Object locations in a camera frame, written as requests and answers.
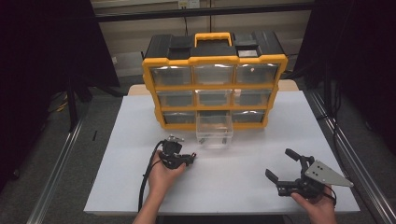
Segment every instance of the human hand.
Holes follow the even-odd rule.
[[[325,187],[324,193],[332,195],[331,187]],[[315,199],[305,199],[298,193],[292,193],[294,199],[306,210],[312,224],[336,224],[333,200],[320,194]]]
[[[166,192],[186,169],[186,163],[182,163],[177,169],[171,170],[163,165],[160,159],[160,150],[157,150],[152,160],[152,169],[148,176],[149,194],[163,200]]]

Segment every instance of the white table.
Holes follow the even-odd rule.
[[[181,153],[197,153],[168,192],[160,215],[273,215],[303,212],[290,197],[277,196],[264,175],[279,180],[300,176],[299,162],[287,147],[314,156],[341,174],[334,155],[301,91],[279,91],[264,130],[235,131],[226,149],[204,149],[195,132],[163,130],[154,116],[151,96],[126,96],[122,101],[92,192],[84,209],[96,215],[137,213],[140,185],[155,145],[170,133],[183,137]],[[336,212],[360,211],[346,187],[333,187]]]

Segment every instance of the white wall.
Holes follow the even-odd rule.
[[[166,9],[177,9],[177,1],[173,0],[92,0],[96,14],[143,12]],[[304,0],[212,0],[212,7],[238,7],[266,4],[282,4],[306,2]],[[111,4],[133,4],[132,6],[108,7]],[[209,7],[209,0],[201,0],[201,7]],[[287,54],[298,53],[303,41],[305,28],[310,11],[270,12],[254,14],[238,14],[212,16],[212,32],[251,33],[260,30],[273,30]],[[186,18],[189,34],[209,32],[210,17]],[[100,23],[110,54],[146,51],[153,35],[171,34],[184,35],[184,18],[114,21]]]

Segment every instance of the plastic drawer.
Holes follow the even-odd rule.
[[[234,105],[267,105],[271,90],[234,90]]]
[[[192,91],[157,91],[161,106],[192,105]]]
[[[194,66],[197,84],[230,84],[233,81],[233,65],[205,64]]]
[[[261,123],[264,118],[264,110],[233,110],[231,117],[235,123]]]
[[[272,83],[278,67],[276,63],[237,65],[235,82],[238,84]]]
[[[207,148],[225,148],[233,137],[233,123],[229,111],[198,111],[196,136]]]
[[[195,91],[198,105],[229,105],[231,90]]]
[[[165,111],[163,117],[166,124],[194,123],[194,111]]]
[[[177,86],[191,84],[189,66],[163,66],[150,68],[156,86]]]

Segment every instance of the yellow handle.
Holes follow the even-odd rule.
[[[197,47],[198,40],[228,40],[228,45],[231,46],[231,35],[230,33],[204,33],[195,35],[194,46]]]

